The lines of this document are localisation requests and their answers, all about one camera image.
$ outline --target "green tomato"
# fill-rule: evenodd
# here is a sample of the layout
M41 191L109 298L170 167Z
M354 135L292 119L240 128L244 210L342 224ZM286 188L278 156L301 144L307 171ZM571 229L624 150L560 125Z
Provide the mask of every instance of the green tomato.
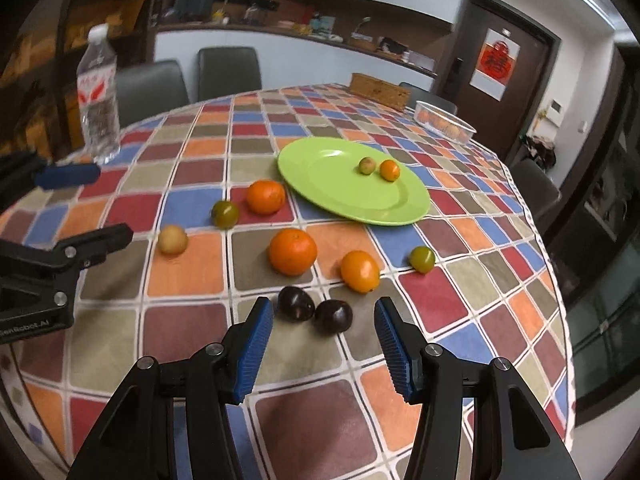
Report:
M426 274L436 264L436 255L427 246L418 246L411 251L409 263L418 272Z
M211 209L211 221L218 229L231 229L239 217L238 206L229 200L219 200Z

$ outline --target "poster on door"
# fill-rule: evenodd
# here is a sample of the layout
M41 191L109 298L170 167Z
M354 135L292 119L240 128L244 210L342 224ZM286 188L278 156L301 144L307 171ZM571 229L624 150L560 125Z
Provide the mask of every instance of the poster on door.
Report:
M501 101L513 74L519 51L520 46L517 43L489 29L469 84Z

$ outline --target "brown door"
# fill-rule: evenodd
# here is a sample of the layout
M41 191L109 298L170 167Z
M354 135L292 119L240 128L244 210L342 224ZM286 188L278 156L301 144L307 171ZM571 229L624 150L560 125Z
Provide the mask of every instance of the brown door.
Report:
M489 30L507 36L520 47L499 101L470 84ZM509 153L523 126L549 52L542 33L536 38L479 4L469 2L454 46L453 63L440 95L458 106L458 116L478 131L474 139L501 160Z

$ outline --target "kitchenware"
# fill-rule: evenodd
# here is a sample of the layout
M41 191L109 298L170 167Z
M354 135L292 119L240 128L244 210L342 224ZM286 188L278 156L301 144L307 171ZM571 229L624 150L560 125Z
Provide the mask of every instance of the kitchenware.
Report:
M357 142L307 137L284 147L278 169L304 198L345 218L389 226L423 218L431 199L417 175L400 162L400 177L395 182L387 182L377 171L363 175L358 164L366 156L378 165L391 158Z
M415 104L414 120L430 132L460 144L466 144L476 132L472 126L455 115L423 101Z

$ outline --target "bottle label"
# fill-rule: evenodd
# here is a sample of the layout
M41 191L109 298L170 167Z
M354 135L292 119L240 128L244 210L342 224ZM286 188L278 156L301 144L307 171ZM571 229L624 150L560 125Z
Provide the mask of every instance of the bottle label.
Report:
M115 65L89 70L78 76L78 104L85 106L103 101L114 84Z

